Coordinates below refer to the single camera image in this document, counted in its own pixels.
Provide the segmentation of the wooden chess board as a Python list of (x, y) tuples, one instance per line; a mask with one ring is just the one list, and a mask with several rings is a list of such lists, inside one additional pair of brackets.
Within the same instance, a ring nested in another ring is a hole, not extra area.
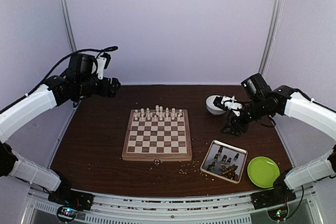
[(178, 121), (134, 121), (130, 117), (124, 139), (124, 161), (165, 162), (192, 160), (192, 145), (188, 111)]

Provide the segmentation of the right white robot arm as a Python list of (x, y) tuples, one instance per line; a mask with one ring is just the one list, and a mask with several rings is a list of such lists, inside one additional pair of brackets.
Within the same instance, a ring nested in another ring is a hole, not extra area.
[[(241, 85), (250, 99), (248, 102), (222, 96), (214, 99), (213, 105), (225, 112), (222, 133), (239, 136), (247, 132), (250, 122), (279, 114), (304, 122), (335, 139), (335, 110), (316, 102), (300, 89), (282, 85), (272, 90), (259, 73), (250, 76)], [(280, 175), (273, 183), (269, 199), (279, 204), (289, 196), (290, 190), (327, 177), (335, 177), (334, 148)]]

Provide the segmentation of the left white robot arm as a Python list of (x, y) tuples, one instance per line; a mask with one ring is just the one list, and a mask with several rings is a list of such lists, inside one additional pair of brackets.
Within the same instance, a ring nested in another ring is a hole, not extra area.
[(75, 105), (93, 95), (113, 98), (120, 87), (117, 78), (103, 75), (111, 61), (112, 46), (95, 50), (75, 51), (62, 60), (69, 65), (61, 75), (47, 73), (31, 91), (1, 110), (1, 176), (12, 176), (35, 184), (56, 196), (64, 205), (71, 205), (76, 197), (71, 183), (61, 173), (44, 168), (15, 153), (7, 144), (9, 138), (28, 122), (67, 101)]

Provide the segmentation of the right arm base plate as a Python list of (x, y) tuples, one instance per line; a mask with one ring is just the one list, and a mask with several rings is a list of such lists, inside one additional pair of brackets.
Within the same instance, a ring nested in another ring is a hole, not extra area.
[(296, 194), (293, 191), (286, 192), (283, 196), (279, 196), (276, 195), (273, 189), (251, 194), (251, 201), (255, 210), (285, 204), (296, 198)]

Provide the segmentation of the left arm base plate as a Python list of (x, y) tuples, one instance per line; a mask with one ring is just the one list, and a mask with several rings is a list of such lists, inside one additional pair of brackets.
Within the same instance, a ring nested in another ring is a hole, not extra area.
[(59, 205), (69, 206), (75, 210), (89, 211), (93, 203), (94, 195), (80, 191), (72, 190), (67, 199), (61, 199), (60, 196), (49, 194), (48, 200)]

